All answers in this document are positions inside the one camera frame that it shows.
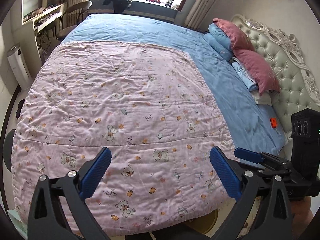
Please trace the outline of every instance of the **blue bedsheet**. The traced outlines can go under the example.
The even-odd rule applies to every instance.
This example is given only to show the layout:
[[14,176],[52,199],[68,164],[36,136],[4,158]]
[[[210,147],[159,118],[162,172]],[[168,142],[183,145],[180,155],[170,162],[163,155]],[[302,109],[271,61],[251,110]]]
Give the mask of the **blue bedsheet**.
[[126,41],[153,43],[190,54],[228,124],[237,147],[278,155],[285,144],[282,128],[273,129],[271,106],[257,106],[233,67],[210,47],[203,34],[137,16],[90,15],[63,41]]

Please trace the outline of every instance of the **pillow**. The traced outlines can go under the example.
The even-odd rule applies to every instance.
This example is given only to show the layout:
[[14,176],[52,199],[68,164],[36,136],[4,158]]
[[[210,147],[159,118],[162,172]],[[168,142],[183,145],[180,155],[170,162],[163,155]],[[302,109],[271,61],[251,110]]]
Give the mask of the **pillow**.
[[229,37],[214,23],[209,25],[209,32],[225,49],[232,51]]
[[269,92],[264,92],[262,96],[259,95],[258,90],[251,91],[250,92],[254,101],[256,102],[256,105],[268,105],[272,106],[271,103],[271,97],[269,95]]
[[213,22],[230,38],[231,49],[254,50],[250,39],[232,22],[215,18]]
[[220,54],[220,56],[226,60],[230,61],[232,59],[233,52],[227,50],[225,47],[223,47],[217,40],[211,35],[211,33],[207,33],[203,36],[204,40],[209,43],[209,45]]
[[280,92],[280,84],[276,74],[263,57],[247,49],[235,49],[233,52],[258,83],[260,95],[269,90]]
[[252,75],[249,73],[249,71],[244,67],[244,65],[241,63],[241,61],[240,60],[238,60],[236,57],[233,57],[232,58],[234,61],[236,61],[236,62],[238,62],[239,63],[239,65],[240,65],[240,67],[242,68],[242,70],[244,71],[244,74],[246,75],[246,77],[248,78],[248,79],[250,79],[253,83],[257,83],[255,80],[254,80],[254,78],[252,77]]
[[256,82],[253,82],[251,79],[249,79],[246,76],[246,74],[244,73],[242,67],[239,65],[238,62],[233,62],[231,65],[233,66],[233,68],[237,72],[238,76],[243,81],[243,83],[245,84],[245,86],[247,87],[247,89],[249,91],[258,90],[258,86],[257,86]]

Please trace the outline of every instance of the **keyboard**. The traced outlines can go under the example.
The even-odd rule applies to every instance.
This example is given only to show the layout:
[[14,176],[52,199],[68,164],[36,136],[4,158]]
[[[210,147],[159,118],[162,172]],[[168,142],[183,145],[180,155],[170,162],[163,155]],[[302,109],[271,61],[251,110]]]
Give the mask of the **keyboard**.
[[35,27],[39,27],[41,24],[45,23],[47,20],[49,20],[51,17],[54,17],[58,13],[50,13],[44,16],[43,18],[35,21]]

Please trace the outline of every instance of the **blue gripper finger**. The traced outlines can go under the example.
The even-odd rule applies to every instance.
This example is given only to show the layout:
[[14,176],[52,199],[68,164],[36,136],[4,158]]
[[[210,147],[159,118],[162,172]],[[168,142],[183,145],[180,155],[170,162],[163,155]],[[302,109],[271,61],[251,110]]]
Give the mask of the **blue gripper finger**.
[[110,163],[111,151],[105,148],[81,180],[79,196],[83,201],[92,197]]
[[218,146],[215,146],[211,149],[210,162],[219,176],[219,179],[221,180],[229,197],[234,198],[238,202],[242,195],[241,181],[230,167],[228,158]]
[[263,163],[264,157],[257,152],[252,152],[246,149],[237,148],[234,151],[234,154],[237,158],[243,159],[252,163]]

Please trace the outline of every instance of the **black camera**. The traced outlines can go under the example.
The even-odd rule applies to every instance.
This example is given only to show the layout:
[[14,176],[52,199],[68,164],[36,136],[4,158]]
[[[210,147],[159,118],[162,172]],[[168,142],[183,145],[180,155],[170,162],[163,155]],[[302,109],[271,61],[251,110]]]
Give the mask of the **black camera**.
[[308,196],[319,194],[320,112],[304,109],[291,116],[293,147],[291,163],[312,186]]

